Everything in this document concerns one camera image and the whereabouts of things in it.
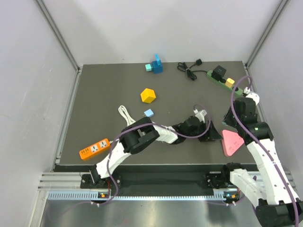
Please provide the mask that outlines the yellow cube plug adapter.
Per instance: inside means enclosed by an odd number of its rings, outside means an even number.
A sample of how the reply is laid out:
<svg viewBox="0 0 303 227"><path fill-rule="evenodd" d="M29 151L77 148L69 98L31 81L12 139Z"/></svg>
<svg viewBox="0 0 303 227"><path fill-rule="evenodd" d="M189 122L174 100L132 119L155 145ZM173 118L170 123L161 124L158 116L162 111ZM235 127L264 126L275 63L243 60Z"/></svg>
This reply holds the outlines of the yellow cube plug adapter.
<svg viewBox="0 0 303 227"><path fill-rule="evenodd" d="M146 88L141 94L141 100L143 103L150 104L156 99L156 94L153 89Z"/></svg>

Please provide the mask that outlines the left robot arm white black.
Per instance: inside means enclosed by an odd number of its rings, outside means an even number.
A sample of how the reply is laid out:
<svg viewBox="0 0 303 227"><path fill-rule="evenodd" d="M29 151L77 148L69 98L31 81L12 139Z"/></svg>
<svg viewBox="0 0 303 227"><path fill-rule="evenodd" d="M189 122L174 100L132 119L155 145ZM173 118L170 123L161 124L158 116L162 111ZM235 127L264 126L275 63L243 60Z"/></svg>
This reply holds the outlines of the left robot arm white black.
<svg viewBox="0 0 303 227"><path fill-rule="evenodd" d="M125 159L142 152L155 141L177 145L185 139L208 142L222 140L223 137L213 122L205 122L203 116L190 116L184 122L173 126L159 125L149 117L143 117L121 131L109 154L89 171L91 182L99 188L105 186L107 178Z"/></svg>

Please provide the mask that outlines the orange power strip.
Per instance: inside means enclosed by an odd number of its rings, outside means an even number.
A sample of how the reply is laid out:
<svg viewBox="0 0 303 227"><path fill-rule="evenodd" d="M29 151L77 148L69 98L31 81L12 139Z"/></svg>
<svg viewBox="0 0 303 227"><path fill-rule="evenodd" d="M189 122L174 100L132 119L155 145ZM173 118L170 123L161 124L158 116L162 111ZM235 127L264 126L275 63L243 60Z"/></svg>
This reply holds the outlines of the orange power strip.
<svg viewBox="0 0 303 227"><path fill-rule="evenodd" d="M88 160L95 155L98 155L111 147L111 142L105 138L93 145L90 145L79 151L79 156L82 160Z"/></svg>

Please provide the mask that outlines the pink triangular socket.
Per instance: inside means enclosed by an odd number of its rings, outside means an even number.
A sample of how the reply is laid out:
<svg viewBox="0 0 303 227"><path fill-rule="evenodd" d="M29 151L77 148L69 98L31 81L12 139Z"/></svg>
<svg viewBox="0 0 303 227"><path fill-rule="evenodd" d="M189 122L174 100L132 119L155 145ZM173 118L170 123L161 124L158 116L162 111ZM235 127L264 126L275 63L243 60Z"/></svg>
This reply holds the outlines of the pink triangular socket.
<svg viewBox="0 0 303 227"><path fill-rule="evenodd" d="M238 133L229 130L222 130L223 152L227 157L232 156L243 144L244 140Z"/></svg>

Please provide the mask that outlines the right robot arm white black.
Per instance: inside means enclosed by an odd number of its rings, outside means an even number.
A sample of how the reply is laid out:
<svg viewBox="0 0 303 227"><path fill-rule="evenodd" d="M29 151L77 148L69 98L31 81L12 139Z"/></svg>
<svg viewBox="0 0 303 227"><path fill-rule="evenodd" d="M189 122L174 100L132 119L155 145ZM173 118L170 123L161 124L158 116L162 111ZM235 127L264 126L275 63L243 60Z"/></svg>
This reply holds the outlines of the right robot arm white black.
<svg viewBox="0 0 303 227"><path fill-rule="evenodd" d="M239 163L223 166L221 182L238 187L251 202L263 227L299 226L303 202L290 185L277 155L274 136L266 122L258 121L256 102L246 96L231 101L224 123L235 128L253 156L263 181L260 185Z"/></svg>

